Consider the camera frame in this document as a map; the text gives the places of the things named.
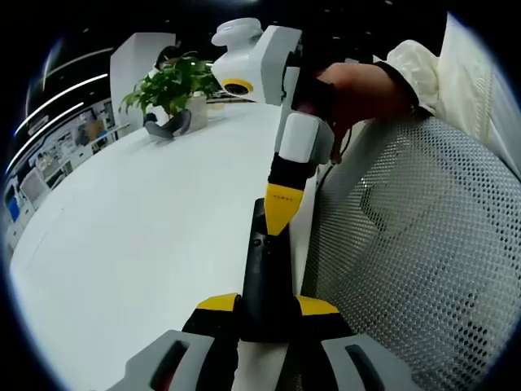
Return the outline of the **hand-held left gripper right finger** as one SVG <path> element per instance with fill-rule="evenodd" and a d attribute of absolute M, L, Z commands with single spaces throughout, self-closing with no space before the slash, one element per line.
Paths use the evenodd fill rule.
<path fill-rule="evenodd" d="M 296 296 L 300 315 L 290 343 L 305 390 L 414 390 L 401 358 L 367 334 L 354 334 L 331 303 Z"/>

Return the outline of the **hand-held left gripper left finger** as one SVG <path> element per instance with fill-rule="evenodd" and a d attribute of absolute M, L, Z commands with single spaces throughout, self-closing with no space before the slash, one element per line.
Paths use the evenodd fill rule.
<path fill-rule="evenodd" d="M 135 354 L 111 390 L 230 390 L 239 364 L 240 295 L 200 302 L 182 330 L 169 330 Z"/>

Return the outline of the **person's right hand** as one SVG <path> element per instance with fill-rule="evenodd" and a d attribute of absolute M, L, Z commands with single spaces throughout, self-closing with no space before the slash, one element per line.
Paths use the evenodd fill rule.
<path fill-rule="evenodd" d="M 418 96 L 409 83 L 385 64 L 335 63 L 317 79 L 335 89 L 331 124 L 338 131 L 360 121 L 394 119 L 418 106 Z"/>

